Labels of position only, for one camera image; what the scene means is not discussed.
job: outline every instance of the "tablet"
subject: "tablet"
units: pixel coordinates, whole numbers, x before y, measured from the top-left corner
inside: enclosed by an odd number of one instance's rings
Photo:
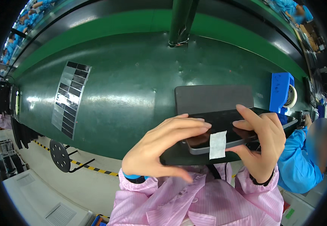
[[[270,111],[252,107],[249,108],[257,115],[269,113]],[[277,113],[283,128],[295,124],[298,120],[283,114]],[[190,118],[203,118],[206,122],[212,124],[212,127],[204,134],[191,137],[183,141],[188,145],[191,154],[205,154],[210,152],[210,134],[227,131],[226,148],[257,141],[257,134],[254,131],[238,129],[233,126],[233,121],[243,120],[243,117],[236,109],[227,111],[216,111],[202,114],[189,115]]]

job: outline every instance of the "stool leg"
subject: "stool leg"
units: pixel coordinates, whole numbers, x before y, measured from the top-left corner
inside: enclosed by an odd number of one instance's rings
[[[68,154],[68,155],[70,156],[71,154],[74,154],[74,153],[76,153],[76,152],[78,152],[78,150],[75,150],[75,151],[73,151],[72,153],[70,153],[70,154]]]
[[[78,168],[74,168],[73,170],[70,170],[69,172],[70,172],[70,173],[76,172],[77,170],[79,170],[80,168],[84,167],[85,165],[87,165],[87,164],[93,162],[94,160],[95,160],[95,159],[92,159],[91,161],[86,162],[85,164],[81,165],[80,167],[78,167]]]

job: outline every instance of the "green table surface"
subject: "green table surface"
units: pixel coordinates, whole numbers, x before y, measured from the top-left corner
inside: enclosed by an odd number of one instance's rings
[[[68,60],[92,66],[74,140],[51,123],[54,96]],[[164,32],[112,35],[58,51],[16,78],[22,92],[18,119],[49,138],[121,160],[148,130],[175,115],[175,87],[251,85],[254,105],[269,109],[271,74],[275,72],[283,69],[214,39],[191,35],[188,47],[169,48]],[[295,79],[295,88],[298,100],[291,111],[309,109],[302,81]],[[175,165],[208,163],[208,157],[177,150],[166,151],[162,159]]]

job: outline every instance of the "ventilation grille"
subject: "ventilation grille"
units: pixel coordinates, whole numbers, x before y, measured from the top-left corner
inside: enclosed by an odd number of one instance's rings
[[[76,212],[60,202],[45,218],[54,226],[66,226],[75,214]]]
[[[26,185],[32,183],[33,181],[35,181],[35,179],[30,174],[27,174],[24,177],[21,177],[21,178],[17,179],[17,183],[21,187],[26,186]]]

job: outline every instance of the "white floor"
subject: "white floor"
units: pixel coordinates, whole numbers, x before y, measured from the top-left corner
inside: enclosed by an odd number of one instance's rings
[[[14,141],[12,131],[7,130],[5,133]],[[37,142],[49,147],[50,139],[39,137]],[[118,177],[86,168],[79,169],[74,173],[63,173],[53,163],[49,151],[35,142],[30,142],[28,145],[29,149],[23,148],[18,152],[48,186],[84,209],[91,210],[96,214],[111,215],[115,193],[119,190]],[[68,153],[75,150],[77,149],[73,147],[67,149]],[[98,156],[81,150],[71,155],[70,158],[81,163],[95,158],[95,161],[89,164],[90,166],[115,173],[121,168],[121,160]],[[71,169],[77,166],[71,163]],[[233,175],[242,166],[242,161],[232,162]]]

